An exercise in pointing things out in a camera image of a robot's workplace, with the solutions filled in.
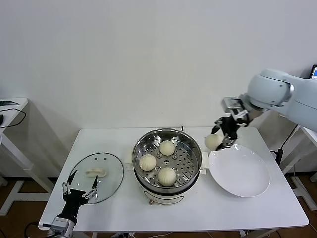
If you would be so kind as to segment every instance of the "pot handle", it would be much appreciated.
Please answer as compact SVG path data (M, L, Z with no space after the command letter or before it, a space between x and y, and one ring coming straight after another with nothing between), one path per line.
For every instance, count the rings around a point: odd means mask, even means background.
M124 159L124 163L125 163L125 168L126 170L128 171L132 171L133 170L133 164L132 164L132 152L133 152L133 149L130 148L128 149L126 155L125 155L125 159Z
M202 152L202 166L200 168L200 173L205 175L206 170L209 170L209 159L208 159L208 153Z

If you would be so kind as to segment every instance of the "power cord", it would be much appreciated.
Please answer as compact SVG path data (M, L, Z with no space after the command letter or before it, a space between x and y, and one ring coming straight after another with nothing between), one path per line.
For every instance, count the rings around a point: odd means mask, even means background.
M30 226L36 226L36 227L38 227L38 226L39 226L39 222L30 222L29 224L26 225L26 227L24 228L24 238L30 238L30 237L26 234L26 232L27 232L27 230L28 230L28 228L29 228ZM55 234L53 234L53 235L51 235L51 236L43 237L43 238L52 238L52 237L55 237L55 236L57 236L57 235L59 235L59 233L55 233Z
M310 225L310 226L313 228L313 230L317 233L316 228L315 228L315 227L313 227L311 223L309 223L309 225Z
M283 147L284 145L286 144L286 142L289 140L289 138L292 136L292 134L294 133L294 131L296 130L298 124L295 125L295 127L292 129L291 133L288 135L288 137L286 138L286 140L283 142L281 148L279 148L277 151L274 151L274 150L270 150L270 152L274 153L276 156L275 156L275 160L276 160L276 163L277 165L280 165L281 164L281 161L282 161L282 156L283 156Z
M4 232L0 229L0 233L3 235L3 238L6 238Z
M163 235L157 235L157 236L153 236L153 237L147 237L147 238L154 238L154 237L163 237L163 236L167 236L169 234L172 234L173 232L167 233L167 234L163 234Z
M207 232L207 234L208 234L211 238L213 238L213 237L212 237L212 235L210 235L210 233L209 233L209 232Z
M277 232L279 238L282 238L281 234L278 231L276 231L276 232Z
M26 113L25 113L24 111L21 111L21 110L17 109L17 108L4 109L4 110L0 110L0 112L6 112L6 111L10 111L10 110L16 110L16 111L18 111L18 112L21 112L21 113L24 114L24 116L23 116L23 118L21 119L21 121L18 122L17 124L7 125L7 126L1 126L0 129L1 129L1 128L7 128L7 127L13 127L13 126L19 125L19 124L21 124L21 123L23 122L23 120L25 119Z

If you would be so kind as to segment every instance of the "wooden floor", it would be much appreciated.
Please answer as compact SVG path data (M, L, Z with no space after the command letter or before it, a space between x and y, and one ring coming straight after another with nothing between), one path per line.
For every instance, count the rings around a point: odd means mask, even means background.
M306 189L309 191L315 202L317 202L317 183L312 183L309 176L299 176ZM4 203L6 197L13 188L15 181L9 181L7 186L0 187L0 206ZM45 192L33 181L24 183L20 192ZM317 228L317 211L310 211L302 198L299 201L304 208L310 223ZM6 238L23 238L23 231L25 226L30 222L39 221L42 212L45 208L46 202L14 202L10 211L6 216L0 216L0 229L5 234ZM280 229L278 231L282 238L317 238L317 233L310 227ZM136 238L148 238L155 235L164 233L136 233ZM239 238L238 232L210 232L213 238ZM43 238L47 234L40 231L36 227L31 227L28 230L28 235L31 238ZM112 234L104 233L98 234L98 238L109 238ZM270 235L271 238L279 238L277 232ZM210 238L206 232L201 233L172 233L163 238Z

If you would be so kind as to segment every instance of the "steamer basket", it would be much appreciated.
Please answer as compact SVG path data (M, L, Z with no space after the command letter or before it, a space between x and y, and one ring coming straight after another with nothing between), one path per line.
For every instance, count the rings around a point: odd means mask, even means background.
M165 156L159 151L161 142L170 140L175 152ZM140 168L140 158L151 154L157 159L151 171ZM142 136L133 148L132 163L140 184L159 195L177 195L185 192L197 181L202 165L202 153L196 141L184 132L175 129L153 130ZM170 167L176 172L176 182L171 187L161 186L158 182L160 169Z

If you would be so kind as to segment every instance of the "glass lid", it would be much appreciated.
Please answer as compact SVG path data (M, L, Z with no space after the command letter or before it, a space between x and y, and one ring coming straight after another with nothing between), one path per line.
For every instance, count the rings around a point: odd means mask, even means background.
M70 175L75 171L77 172L70 189L89 192L97 179L97 193L90 198L88 204L102 202L111 197L120 187L124 175L122 162L110 153L87 156L74 167Z

